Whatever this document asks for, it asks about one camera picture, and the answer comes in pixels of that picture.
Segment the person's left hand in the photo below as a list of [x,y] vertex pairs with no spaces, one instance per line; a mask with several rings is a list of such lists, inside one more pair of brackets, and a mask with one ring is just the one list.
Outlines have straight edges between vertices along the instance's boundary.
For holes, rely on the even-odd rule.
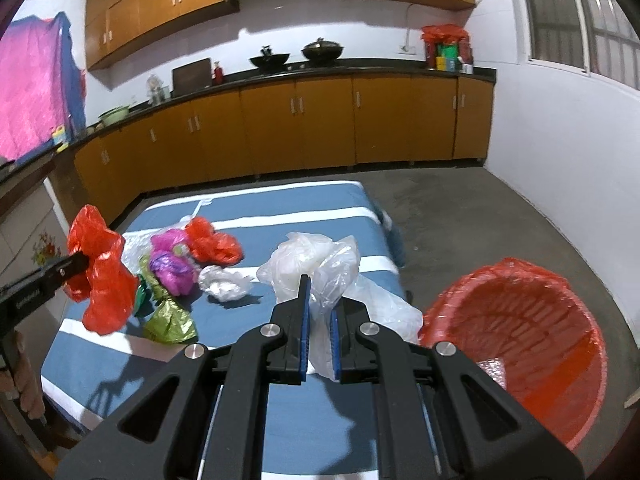
[[16,348],[18,351],[17,368],[13,373],[1,372],[1,392],[17,391],[20,396],[21,410],[29,419],[40,419],[46,408],[40,386],[40,379],[32,370],[32,364],[26,352],[25,338],[22,333],[16,333]]

